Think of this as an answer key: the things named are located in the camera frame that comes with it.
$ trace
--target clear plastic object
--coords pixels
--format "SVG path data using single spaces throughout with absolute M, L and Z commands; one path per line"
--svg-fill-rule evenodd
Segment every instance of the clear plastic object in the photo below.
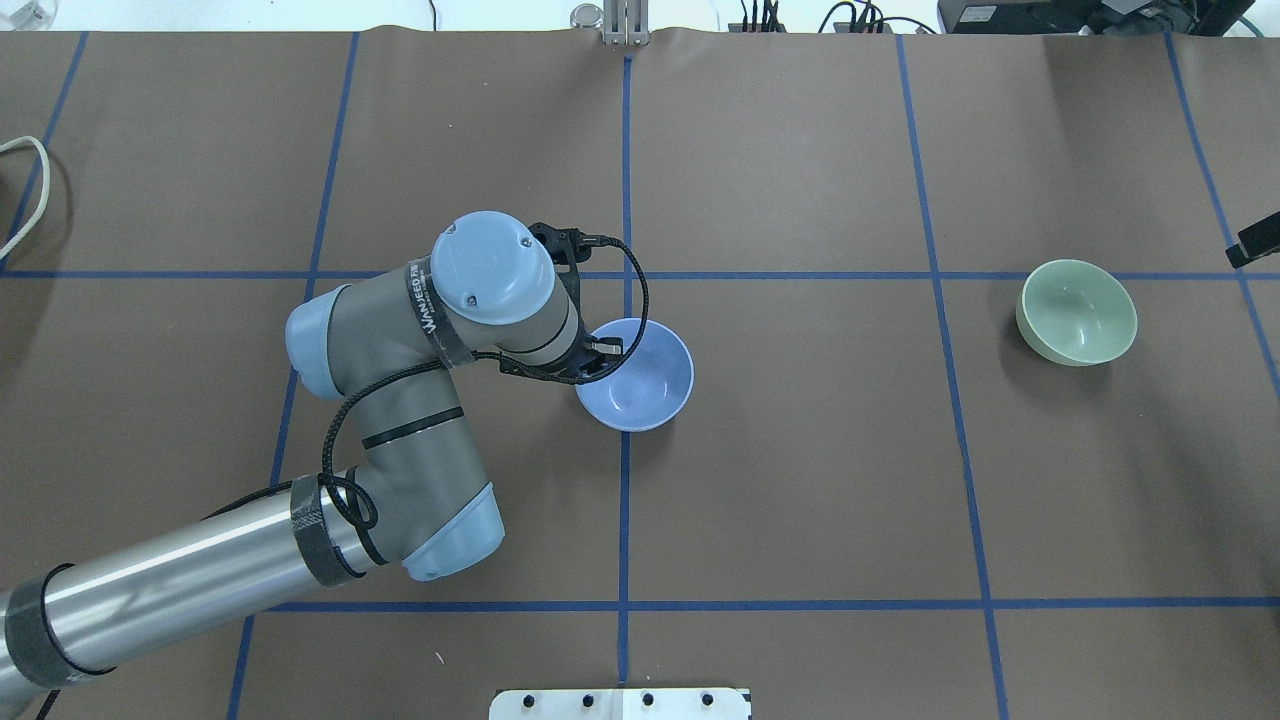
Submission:
M 49 29 L 58 0 L 0 0 L 0 31 Z

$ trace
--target metal bracket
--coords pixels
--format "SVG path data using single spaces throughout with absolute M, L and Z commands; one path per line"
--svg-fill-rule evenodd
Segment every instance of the metal bracket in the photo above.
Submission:
M 489 706 L 489 720 L 750 720 L 751 691 L 650 688 L 507 691 Z
M 649 45 L 649 0 L 604 0 L 605 45 Z

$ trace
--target white metal plate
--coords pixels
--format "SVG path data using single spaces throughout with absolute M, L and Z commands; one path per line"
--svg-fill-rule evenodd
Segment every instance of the white metal plate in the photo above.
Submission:
M 710 700 L 709 705 L 704 697 Z M 751 720 L 751 691 L 732 688 L 506 691 L 498 693 L 489 706 L 489 720 L 553 719 Z

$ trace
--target white cable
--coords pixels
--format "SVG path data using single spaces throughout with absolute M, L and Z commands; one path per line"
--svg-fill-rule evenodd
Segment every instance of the white cable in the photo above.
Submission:
M 9 150 L 18 147 L 19 145 L 31 145 L 32 147 L 36 149 L 36 152 L 40 154 L 40 202 L 36 204 L 36 211 L 32 213 L 29 218 L 27 218 L 27 222 L 20 228 L 18 228 L 18 233 L 10 237 L 9 242 L 4 243 L 4 247 L 0 247 L 0 260 L 4 260 L 5 256 L 9 255 L 9 251 L 17 247 L 18 243 L 22 242 L 22 238 L 27 237 L 27 233 L 31 232 L 31 228 L 36 227 L 36 223 L 40 222 L 40 218 L 45 215 L 45 206 L 49 205 L 50 165 L 49 165 L 49 152 L 45 151 L 45 143 L 40 142 L 35 137 L 31 137 L 29 135 L 24 135 L 22 137 L 10 140 L 4 145 L 0 145 L 0 152 L 8 152 Z

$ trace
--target white label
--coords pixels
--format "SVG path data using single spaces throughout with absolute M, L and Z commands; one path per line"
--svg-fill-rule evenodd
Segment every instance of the white label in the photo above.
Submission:
M 960 13 L 960 22 L 963 23 L 984 23 L 996 14 L 995 5 L 974 5 L 972 8 L 965 8 Z

